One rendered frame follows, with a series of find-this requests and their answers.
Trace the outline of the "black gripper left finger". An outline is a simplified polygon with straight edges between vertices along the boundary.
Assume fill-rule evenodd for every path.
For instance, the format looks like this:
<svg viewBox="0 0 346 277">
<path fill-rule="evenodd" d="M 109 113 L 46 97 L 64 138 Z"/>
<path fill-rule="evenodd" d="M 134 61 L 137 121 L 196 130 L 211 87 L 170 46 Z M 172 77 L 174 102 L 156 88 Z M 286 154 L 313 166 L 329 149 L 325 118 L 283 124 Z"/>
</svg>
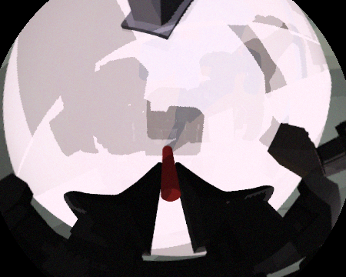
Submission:
<svg viewBox="0 0 346 277">
<path fill-rule="evenodd" d="M 151 256 L 160 194 L 161 162 L 157 162 L 121 194 L 68 191 L 63 199 L 77 218 L 129 230 L 142 255 Z"/>
</svg>

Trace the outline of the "dark red peg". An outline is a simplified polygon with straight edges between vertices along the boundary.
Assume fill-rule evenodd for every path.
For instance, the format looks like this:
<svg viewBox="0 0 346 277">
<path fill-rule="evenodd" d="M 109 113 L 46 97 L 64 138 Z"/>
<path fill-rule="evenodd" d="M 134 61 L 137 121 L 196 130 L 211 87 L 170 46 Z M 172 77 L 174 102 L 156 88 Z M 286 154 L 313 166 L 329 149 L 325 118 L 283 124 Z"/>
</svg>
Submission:
<svg viewBox="0 0 346 277">
<path fill-rule="evenodd" d="M 173 202 L 181 196 L 177 176 L 173 150 L 170 145 L 165 145 L 161 155 L 161 197 L 167 202 Z"/>
</svg>

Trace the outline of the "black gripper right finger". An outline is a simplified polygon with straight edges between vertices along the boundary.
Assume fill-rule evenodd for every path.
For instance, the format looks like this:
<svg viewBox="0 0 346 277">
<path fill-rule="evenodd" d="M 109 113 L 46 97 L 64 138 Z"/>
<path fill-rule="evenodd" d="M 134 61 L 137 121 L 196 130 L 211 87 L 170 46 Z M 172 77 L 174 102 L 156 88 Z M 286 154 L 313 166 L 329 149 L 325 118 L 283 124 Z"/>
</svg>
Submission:
<svg viewBox="0 0 346 277">
<path fill-rule="evenodd" d="M 215 235 L 226 216 L 256 206 L 271 199 L 273 185 L 223 191 L 201 179 L 181 162 L 176 163 L 177 179 L 181 192 L 180 200 L 188 225 L 192 251 L 206 252 L 206 244 Z"/>
</svg>

